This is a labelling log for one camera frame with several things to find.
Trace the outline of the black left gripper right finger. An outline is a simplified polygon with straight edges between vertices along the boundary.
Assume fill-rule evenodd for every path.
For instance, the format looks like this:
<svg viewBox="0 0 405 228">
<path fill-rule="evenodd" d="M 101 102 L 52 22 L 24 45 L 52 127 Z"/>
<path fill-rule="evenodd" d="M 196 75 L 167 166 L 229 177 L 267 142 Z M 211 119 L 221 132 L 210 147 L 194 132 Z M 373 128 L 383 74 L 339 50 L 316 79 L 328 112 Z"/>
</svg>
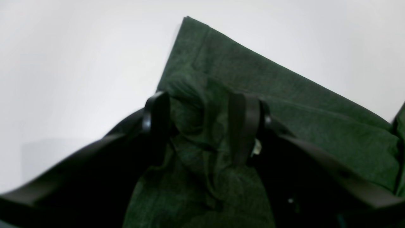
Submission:
<svg viewBox="0 0 405 228">
<path fill-rule="evenodd" d="M 233 163 L 253 167 L 277 228 L 403 228 L 404 198 L 294 136 L 254 95 L 228 103 Z"/>
</svg>

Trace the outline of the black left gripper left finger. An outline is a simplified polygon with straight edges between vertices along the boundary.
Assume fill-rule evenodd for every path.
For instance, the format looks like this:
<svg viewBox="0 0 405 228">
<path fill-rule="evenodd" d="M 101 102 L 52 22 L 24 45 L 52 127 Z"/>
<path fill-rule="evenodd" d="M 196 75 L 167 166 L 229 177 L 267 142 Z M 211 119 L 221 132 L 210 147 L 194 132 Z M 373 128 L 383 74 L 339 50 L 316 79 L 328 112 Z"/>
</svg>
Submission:
<svg viewBox="0 0 405 228">
<path fill-rule="evenodd" d="M 104 137 L 1 194 L 2 228 L 120 228 L 144 172 L 163 163 L 167 92 L 151 96 Z"/>
</svg>

